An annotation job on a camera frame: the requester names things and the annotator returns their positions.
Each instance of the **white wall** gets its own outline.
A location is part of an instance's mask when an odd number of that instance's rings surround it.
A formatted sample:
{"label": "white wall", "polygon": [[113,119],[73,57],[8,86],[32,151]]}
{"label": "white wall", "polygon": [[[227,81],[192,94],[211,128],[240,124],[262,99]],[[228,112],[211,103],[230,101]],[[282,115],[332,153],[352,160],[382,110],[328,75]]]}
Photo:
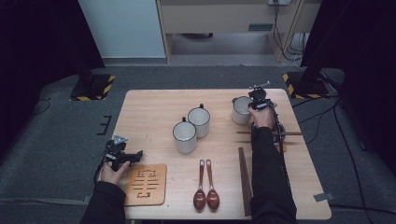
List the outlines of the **white wall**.
{"label": "white wall", "polygon": [[78,0],[102,58],[165,58],[155,0]]}

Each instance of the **person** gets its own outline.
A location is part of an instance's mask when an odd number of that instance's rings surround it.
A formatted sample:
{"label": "person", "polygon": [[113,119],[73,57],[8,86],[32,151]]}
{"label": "person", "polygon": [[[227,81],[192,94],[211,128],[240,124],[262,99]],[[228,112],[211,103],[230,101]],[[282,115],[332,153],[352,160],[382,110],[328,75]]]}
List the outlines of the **person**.
{"label": "person", "polygon": [[251,223],[297,223],[297,208],[282,169],[280,153],[274,145],[272,127],[275,125],[271,108],[248,109],[253,117],[251,145],[252,189],[250,200]]}
{"label": "person", "polygon": [[94,187],[93,195],[80,224],[125,224],[124,201],[126,195],[119,184],[130,164],[127,161],[117,172],[114,172],[110,165],[104,162],[101,180]]}
{"label": "person", "polygon": [[[249,108],[256,126],[252,132],[252,189],[251,223],[297,223],[297,209],[284,176],[280,154],[274,145],[272,131],[275,118],[270,108],[256,111]],[[107,162],[87,206],[81,224],[125,223],[125,193],[118,187],[130,163],[114,172]]]}

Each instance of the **black sleeve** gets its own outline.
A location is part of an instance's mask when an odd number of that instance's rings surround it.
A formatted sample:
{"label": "black sleeve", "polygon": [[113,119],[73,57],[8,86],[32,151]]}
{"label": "black sleeve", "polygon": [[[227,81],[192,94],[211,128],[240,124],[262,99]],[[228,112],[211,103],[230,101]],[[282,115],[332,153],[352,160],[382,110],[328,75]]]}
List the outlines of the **black sleeve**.
{"label": "black sleeve", "polygon": [[99,181],[80,224],[125,224],[125,193],[118,186]]}
{"label": "black sleeve", "polygon": [[251,222],[297,223],[297,209],[269,128],[253,131],[252,148]]}

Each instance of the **wooden spoon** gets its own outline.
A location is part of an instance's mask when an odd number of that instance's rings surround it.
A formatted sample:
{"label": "wooden spoon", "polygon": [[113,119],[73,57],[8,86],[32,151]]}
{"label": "wooden spoon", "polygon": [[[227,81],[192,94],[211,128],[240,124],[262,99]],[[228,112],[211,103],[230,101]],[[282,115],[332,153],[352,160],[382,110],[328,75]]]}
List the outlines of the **wooden spoon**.
{"label": "wooden spoon", "polygon": [[213,181],[212,181],[212,162],[210,160],[206,161],[206,169],[207,169],[207,175],[209,176],[209,185],[210,185],[210,191],[207,193],[207,205],[211,209],[218,209],[219,204],[220,204],[220,197],[216,193],[215,188],[213,188]]}
{"label": "wooden spoon", "polygon": [[204,167],[205,161],[200,160],[199,162],[199,187],[197,192],[194,194],[194,207],[198,210],[202,210],[206,204],[206,196],[202,189],[202,179],[204,178]]}

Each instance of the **light wood tabletop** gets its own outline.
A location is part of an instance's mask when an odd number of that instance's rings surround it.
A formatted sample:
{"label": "light wood tabletop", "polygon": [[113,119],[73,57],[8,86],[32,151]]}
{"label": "light wood tabletop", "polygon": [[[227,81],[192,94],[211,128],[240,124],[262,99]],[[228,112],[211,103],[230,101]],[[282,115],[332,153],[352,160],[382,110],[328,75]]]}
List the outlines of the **light wood tabletop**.
{"label": "light wood tabletop", "polygon": [[[267,99],[277,103],[279,121],[287,132],[299,133],[287,93],[281,89],[265,89]],[[128,91],[114,134],[128,137],[126,153],[143,150],[137,164],[167,166],[165,200],[161,205],[125,206],[132,219],[250,219],[245,217],[238,148],[245,149],[251,181],[250,123],[239,125],[231,119],[232,99],[248,96],[249,90],[137,90]],[[175,148],[174,126],[189,111],[204,104],[210,113],[208,136],[198,138],[197,148],[182,154]],[[323,193],[314,164],[301,135],[285,139],[291,191],[297,206],[297,219],[328,219],[332,212],[327,201],[317,202],[314,195]],[[199,185],[200,160],[212,161],[213,186],[220,196],[219,208],[206,205],[197,211],[192,198]],[[209,191],[207,170],[204,192]]]}

